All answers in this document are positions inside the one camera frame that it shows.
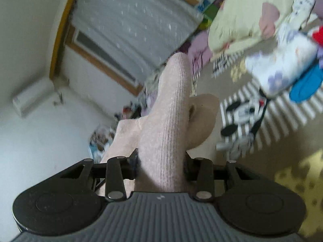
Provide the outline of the pink knit sweater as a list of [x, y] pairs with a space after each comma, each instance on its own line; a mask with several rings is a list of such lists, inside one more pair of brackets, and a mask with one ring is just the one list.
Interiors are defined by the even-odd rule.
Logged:
[[126, 196], [137, 192], [192, 192], [195, 187], [184, 174], [185, 154], [200, 146], [212, 133], [219, 99], [211, 94], [191, 97], [188, 56], [169, 58], [159, 78], [158, 95], [150, 113], [122, 120], [112, 145], [102, 159], [129, 157], [138, 151], [135, 180], [125, 180]]

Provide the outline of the Mickey Mouse print blanket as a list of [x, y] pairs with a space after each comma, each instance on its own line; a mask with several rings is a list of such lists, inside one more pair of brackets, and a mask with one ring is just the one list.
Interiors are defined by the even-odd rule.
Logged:
[[[190, 152], [223, 164], [225, 155], [216, 150], [220, 130], [231, 123], [226, 108], [236, 100], [258, 93], [257, 81], [242, 72], [236, 82], [231, 71], [213, 75], [206, 65], [197, 81], [197, 93], [211, 93], [220, 101], [216, 124], [209, 138]], [[239, 162], [298, 193], [305, 201], [307, 217], [300, 230], [308, 241], [322, 241], [322, 90], [296, 104], [283, 92], [268, 104], [255, 142]]]

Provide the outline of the purple crumpled bedsheet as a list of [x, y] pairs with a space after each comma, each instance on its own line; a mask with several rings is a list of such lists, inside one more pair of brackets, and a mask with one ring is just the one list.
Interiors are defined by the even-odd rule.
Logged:
[[179, 48], [179, 52], [188, 56], [193, 76], [197, 75], [210, 62], [212, 52], [208, 46], [208, 36], [208, 31], [201, 31]]

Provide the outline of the white floral cloth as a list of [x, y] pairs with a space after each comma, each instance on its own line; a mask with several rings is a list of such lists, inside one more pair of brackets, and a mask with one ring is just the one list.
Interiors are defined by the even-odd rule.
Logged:
[[270, 54], [245, 59], [246, 70], [259, 82], [267, 97], [291, 86], [316, 58], [319, 45], [300, 29], [311, 15], [316, 0], [294, 0], [292, 12], [276, 32], [277, 47]]

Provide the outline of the grey spotted curtain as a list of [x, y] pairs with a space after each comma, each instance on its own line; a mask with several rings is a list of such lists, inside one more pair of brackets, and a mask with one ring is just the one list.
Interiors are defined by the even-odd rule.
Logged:
[[71, 23], [109, 64], [143, 83], [202, 19], [182, 0], [76, 0]]

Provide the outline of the white wall air conditioner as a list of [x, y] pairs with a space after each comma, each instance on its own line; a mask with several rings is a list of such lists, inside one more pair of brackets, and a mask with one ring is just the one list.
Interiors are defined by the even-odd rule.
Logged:
[[13, 108], [20, 117], [24, 117], [48, 94], [54, 91], [53, 82], [49, 78], [41, 78], [12, 99]]

